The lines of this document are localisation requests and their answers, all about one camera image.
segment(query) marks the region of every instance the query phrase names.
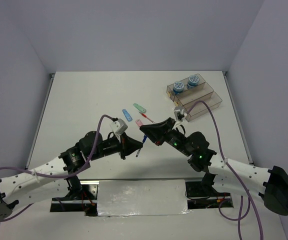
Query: green utility knife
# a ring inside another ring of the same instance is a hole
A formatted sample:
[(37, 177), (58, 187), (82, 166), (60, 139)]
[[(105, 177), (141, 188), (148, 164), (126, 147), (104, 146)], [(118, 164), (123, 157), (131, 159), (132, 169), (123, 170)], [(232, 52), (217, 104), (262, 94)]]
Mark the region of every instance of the green utility knife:
[(139, 110), (142, 114), (146, 113), (146, 109), (140, 105), (138, 105), (137, 103), (134, 103), (133, 106)]

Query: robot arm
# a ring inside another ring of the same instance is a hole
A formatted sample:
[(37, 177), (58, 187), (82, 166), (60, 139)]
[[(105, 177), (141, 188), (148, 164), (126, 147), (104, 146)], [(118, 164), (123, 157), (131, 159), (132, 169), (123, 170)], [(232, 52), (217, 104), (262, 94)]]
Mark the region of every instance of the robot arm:
[[(128, 137), (128, 128), (122, 119), (115, 119), (110, 125), (113, 137), (103, 140), (99, 134), (95, 152), (91, 161), (119, 153), (122, 159), (141, 149), (140, 141)], [(0, 179), (0, 222), (9, 217), (13, 211), (46, 199), (70, 196), (73, 199), (81, 195), (82, 186), (75, 175), (65, 179), (38, 176), (69, 176), (81, 169), (86, 163), (86, 157), (92, 150), (95, 141), (95, 131), (88, 132), (75, 146), (62, 152), (58, 157), (46, 164), (36, 167), (32, 174), (21, 173)]]
[(226, 161), (238, 173), (254, 199), (263, 203), (269, 210), (279, 215), (288, 215), (288, 175), (277, 166), (273, 169), (260, 168), (232, 159), (221, 158), (209, 149), (209, 143), (201, 132), (185, 135), (175, 128), (183, 121), (184, 114), (176, 111), (176, 120), (167, 120), (139, 129), (157, 146), (164, 142), (189, 157), (188, 163), (197, 172), (205, 172), (202, 180), (203, 190), (213, 193), (234, 193), (246, 196), (246, 192), (236, 176), (226, 165)]

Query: round container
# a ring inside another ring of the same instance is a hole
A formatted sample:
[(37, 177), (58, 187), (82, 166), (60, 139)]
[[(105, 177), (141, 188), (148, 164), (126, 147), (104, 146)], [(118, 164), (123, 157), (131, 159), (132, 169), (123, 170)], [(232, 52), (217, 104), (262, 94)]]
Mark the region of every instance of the round container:
[(181, 92), (184, 91), (184, 83), (181, 82), (181, 81), (176, 81), (174, 82), (174, 85), (173, 85), (173, 92), (175, 94), (180, 94)]
[(200, 78), (196, 75), (191, 75), (188, 77), (187, 88), (192, 89), (199, 84)]

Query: white tabletop surface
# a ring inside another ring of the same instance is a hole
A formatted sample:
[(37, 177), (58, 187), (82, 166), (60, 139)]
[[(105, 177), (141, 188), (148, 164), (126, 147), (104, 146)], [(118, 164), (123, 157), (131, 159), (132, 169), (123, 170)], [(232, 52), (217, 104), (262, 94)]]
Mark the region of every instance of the white tabletop surface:
[[(102, 114), (124, 118), (122, 109), (133, 117), (127, 134), (142, 140), (135, 124), (141, 118), (133, 107), (138, 103), (156, 122), (173, 117), (174, 104), (166, 95), (166, 86), (199, 73), (223, 99), (214, 110), (224, 154), (248, 162), (230, 96), (220, 71), (147, 71), (147, 72), (57, 72), (47, 101), (30, 162), (30, 168), (42, 165), (73, 146), (88, 131), (95, 130)], [(105, 120), (101, 133), (110, 132)], [(201, 131), (210, 149), (219, 151), (211, 117), (206, 114), (188, 123), (186, 132)], [(146, 179), (201, 177), (187, 164), (187, 157), (167, 144), (144, 144), (140, 157), (119, 159), (117, 154), (92, 162), (80, 179)], [(239, 197), (232, 196), (235, 208), (224, 213), (238, 215)], [(81, 212), (49, 213), (51, 201), (35, 203), (25, 213), (0, 226), (0, 240), (237, 240), (237, 222), (224, 219), (218, 209), (196, 209), (171, 216), (86, 217)], [(285, 240), (280, 218), (257, 204), (264, 239)], [(259, 238), (258, 224), (251, 210), (242, 221), (244, 240)]]

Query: pink eraser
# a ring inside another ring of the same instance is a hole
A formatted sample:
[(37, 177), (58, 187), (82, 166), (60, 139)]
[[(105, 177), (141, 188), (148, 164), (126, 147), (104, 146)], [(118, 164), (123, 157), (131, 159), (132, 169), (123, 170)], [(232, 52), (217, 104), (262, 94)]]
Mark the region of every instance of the pink eraser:
[(141, 120), (139, 120), (139, 119), (137, 119), (136, 121), (136, 124), (137, 124), (137, 126), (142, 126), (142, 125), (144, 125), (143, 123), (142, 123), (142, 121)]

